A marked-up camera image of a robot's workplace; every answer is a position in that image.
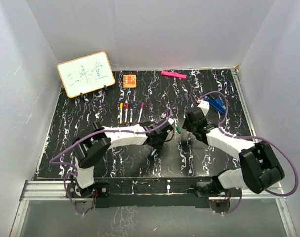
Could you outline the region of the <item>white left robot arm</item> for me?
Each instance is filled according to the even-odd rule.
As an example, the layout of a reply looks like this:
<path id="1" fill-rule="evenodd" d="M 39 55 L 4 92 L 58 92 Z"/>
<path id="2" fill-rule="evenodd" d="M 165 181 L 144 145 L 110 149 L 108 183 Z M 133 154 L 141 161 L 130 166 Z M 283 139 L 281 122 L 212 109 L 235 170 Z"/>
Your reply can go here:
<path id="1" fill-rule="evenodd" d="M 82 197 L 93 194 L 94 166 L 108 150 L 130 145 L 148 145 L 159 150 L 174 129 L 175 122 L 171 118 L 163 118 L 158 123 L 143 122 L 126 128 L 110 128 L 101 126 L 98 122 L 93 123 L 92 131 L 86 131 L 83 138 L 77 137 L 73 142 L 77 169 L 74 191 Z"/>

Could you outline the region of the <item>red white pen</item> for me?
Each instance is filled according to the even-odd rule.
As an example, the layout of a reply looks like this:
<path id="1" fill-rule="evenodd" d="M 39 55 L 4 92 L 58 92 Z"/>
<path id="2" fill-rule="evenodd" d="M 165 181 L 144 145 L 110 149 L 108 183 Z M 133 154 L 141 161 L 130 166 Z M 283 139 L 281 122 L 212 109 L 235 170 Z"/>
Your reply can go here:
<path id="1" fill-rule="evenodd" d="M 128 116 L 128 109 L 125 108 L 125 119 L 124 119 L 124 124 L 127 124 L 127 116 Z"/>

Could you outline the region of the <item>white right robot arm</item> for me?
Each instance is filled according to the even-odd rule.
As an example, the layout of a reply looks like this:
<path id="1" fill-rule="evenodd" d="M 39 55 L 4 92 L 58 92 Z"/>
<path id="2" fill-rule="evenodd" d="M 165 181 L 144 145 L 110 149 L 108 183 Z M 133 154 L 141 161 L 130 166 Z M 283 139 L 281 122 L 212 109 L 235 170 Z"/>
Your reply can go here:
<path id="1" fill-rule="evenodd" d="M 268 142 L 254 143 L 224 135 L 215 124 L 207 122 L 199 107 L 186 111 L 182 128 L 204 144 L 239 160 L 239 169 L 222 171 L 213 177 L 212 190 L 218 196 L 225 195 L 231 188 L 248 188 L 259 194 L 285 177 L 284 170 Z"/>

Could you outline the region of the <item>blue white pen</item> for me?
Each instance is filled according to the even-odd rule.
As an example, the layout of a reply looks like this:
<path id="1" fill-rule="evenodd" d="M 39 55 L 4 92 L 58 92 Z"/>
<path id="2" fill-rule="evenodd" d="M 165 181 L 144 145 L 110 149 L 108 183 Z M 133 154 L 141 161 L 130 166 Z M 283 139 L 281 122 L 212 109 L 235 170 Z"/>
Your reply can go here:
<path id="1" fill-rule="evenodd" d="M 129 124 L 132 125 L 133 123 L 133 109 L 130 109 L 130 120 L 129 120 Z"/>

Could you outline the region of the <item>purple white pen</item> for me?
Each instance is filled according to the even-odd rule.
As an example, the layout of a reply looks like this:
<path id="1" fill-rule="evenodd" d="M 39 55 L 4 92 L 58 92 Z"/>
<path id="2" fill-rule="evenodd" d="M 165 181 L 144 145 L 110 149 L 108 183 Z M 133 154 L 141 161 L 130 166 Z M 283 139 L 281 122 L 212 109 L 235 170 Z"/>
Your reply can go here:
<path id="1" fill-rule="evenodd" d="M 139 117 L 138 117 L 138 124 L 140 124 L 140 122 L 141 122 L 142 112 L 143 112 L 143 108 L 142 109 L 140 108 Z"/>

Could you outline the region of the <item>green pen cap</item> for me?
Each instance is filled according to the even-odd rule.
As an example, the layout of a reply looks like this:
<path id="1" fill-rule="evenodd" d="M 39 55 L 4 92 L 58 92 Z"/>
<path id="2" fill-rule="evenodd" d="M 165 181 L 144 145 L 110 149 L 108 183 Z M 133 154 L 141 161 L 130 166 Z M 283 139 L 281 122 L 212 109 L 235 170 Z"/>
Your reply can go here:
<path id="1" fill-rule="evenodd" d="M 179 128 L 179 126 L 176 127 L 177 133 L 180 134 L 181 133 L 181 129 Z"/>

